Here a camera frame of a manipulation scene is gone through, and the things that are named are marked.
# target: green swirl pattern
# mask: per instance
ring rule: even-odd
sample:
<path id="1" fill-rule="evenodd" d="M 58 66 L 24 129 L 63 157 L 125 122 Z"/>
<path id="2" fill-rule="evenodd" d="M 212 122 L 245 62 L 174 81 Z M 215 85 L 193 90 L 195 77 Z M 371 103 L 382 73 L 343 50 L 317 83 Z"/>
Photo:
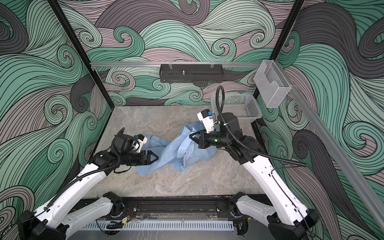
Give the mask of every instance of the green swirl pattern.
<path id="1" fill-rule="evenodd" d="M 140 56 L 144 50 L 144 42 L 139 34 L 134 30 L 121 26 L 115 29 L 114 37 L 121 41 L 121 34 L 127 33 L 132 38 L 132 44 L 126 48 L 115 47 L 100 47 L 87 51 L 87 55 L 91 61 L 120 61 L 131 56 Z M 104 71 L 107 68 L 99 68 L 99 71 Z"/>
<path id="2" fill-rule="evenodd" d="M 210 47 L 221 38 L 235 39 L 250 31 L 259 31 L 257 40 L 253 41 L 254 48 L 262 48 L 273 38 L 275 26 L 267 8 L 259 1 L 225 1 L 209 13 L 207 18 L 192 28 L 204 39 Z"/>
<path id="3" fill-rule="evenodd" d="M 373 46 L 382 44 L 384 35 L 372 31 L 379 26 L 378 22 L 384 17 L 383 1 L 327 0 L 326 2 L 305 6 L 306 8 L 299 13 L 286 39 L 285 48 L 279 53 L 278 61 L 286 68 L 293 85 L 301 91 L 309 104 L 316 108 L 319 117 L 384 201 L 384 182 L 381 181 L 384 169 L 384 74 L 372 78 L 364 76 L 365 73 L 360 70 L 355 71 L 355 69 L 369 69 L 362 66 L 365 60 L 359 58 L 362 55 L 369 55 L 367 53 L 369 51 L 374 51 Z M 322 12 L 332 13 L 331 10 L 335 11 L 335 15 L 320 17 Z M 343 17 L 352 24 L 351 27 L 346 26 Z M 343 47 L 339 48 L 337 44 L 342 44 Z M 383 54 L 378 50 L 375 57 L 367 58 L 369 61 L 379 60 Z M 313 132 L 306 117 L 302 115 L 295 100 L 290 96 L 283 100 L 278 109 L 267 109 L 260 97 L 257 100 L 263 112 L 263 121 L 259 122 L 260 132 L 267 135 L 269 153 L 278 154 L 279 149 L 289 149 L 283 136 L 289 139 L 305 131 Z M 285 124 L 286 128 L 280 127 L 281 124 Z M 279 126 L 280 132 L 276 130 L 276 126 Z M 296 147 L 295 151 L 307 151 L 301 149 L 302 145 L 295 145 L 297 144 L 295 137 L 292 144 Z M 319 154 L 320 149 L 326 151 L 317 144 L 317 151 L 313 150 L 313 153 Z M 316 170 L 318 166 L 315 163 L 318 161 L 318 156 L 311 155 L 309 151 L 302 159 L 298 156 L 298 152 L 293 153 L 293 159 L 307 163 L 309 169 L 323 182 L 329 181 L 324 179 L 327 176 L 321 176 Z M 333 200 L 332 205 L 336 214 L 333 221 L 337 222 L 337 228 L 327 226 L 325 220 L 322 220 L 323 233 L 317 229 L 314 232 L 320 239 L 383 239 L 381 228 L 336 162 L 337 159 L 334 161 L 332 159 L 333 167 L 330 171 L 334 173 L 330 172 L 329 177 L 336 174 L 338 181 L 330 184 L 334 184 L 334 187 L 341 184 L 348 204 L 353 208 L 348 212 L 343 209 L 345 206 L 338 205 Z M 275 167 L 281 166 L 277 162 L 273 164 Z M 298 198 L 311 205 L 294 186 L 294 183 L 300 180 L 300 177 L 296 176 L 297 173 L 289 169 L 281 170 L 279 173 L 284 176 L 287 185 Z M 313 200 L 311 202 L 312 206 L 318 209 L 325 203 L 319 204 Z M 359 220 L 351 217 L 351 212 L 355 212 L 354 216 L 358 216 Z"/>
<path id="4" fill-rule="evenodd" d="M 204 39 L 190 26 L 178 21 L 163 20 L 142 30 L 140 33 L 144 40 L 145 49 L 168 47 L 185 52 L 198 61 L 232 61 L 235 58 L 236 46 L 233 40 L 217 39 L 214 50 L 205 43 Z M 225 43 L 229 52 L 223 56 L 223 51 L 218 50 L 218 44 Z"/>
<path id="5" fill-rule="evenodd" d="M 97 28 L 71 8 L 62 7 L 82 42 L 100 46 Z M 46 0 L 6 1 L 0 8 L 16 16 L 22 23 L 17 27 L 24 28 L 11 27 L 9 23 L 17 19 L 0 17 L 10 34 L 24 41 L 18 51 L 0 56 L 0 192 L 14 189 L 0 202 L 0 209 L 15 209 L 13 216 L 2 219 L 11 224 L 25 206 L 35 209 L 66 178 L 72 179 L 73 166 L 86 164 L 86 150 L 95 145 L 111 109 L 100 93 L 95 94 L 99 90 L 94 89 L 93 80 L 84 81 L 89 73 L 67 44 L 69 39 Z M 80 113 L 80 100 L 71 95 L 86 99 L 88 108 Z M 29 199 L 20 198 L 25 189 L 31 192 Z M 10 229 L 2 232 L 3 239 L 11 239 Z"/>
<path id="6" fill-rule="evenodd" d="M 126 103 L 125 98 L 118 93 L 110 92 L 109 96 L 111 97 L 113 104 L 116 106 L 124 106 Z"/>

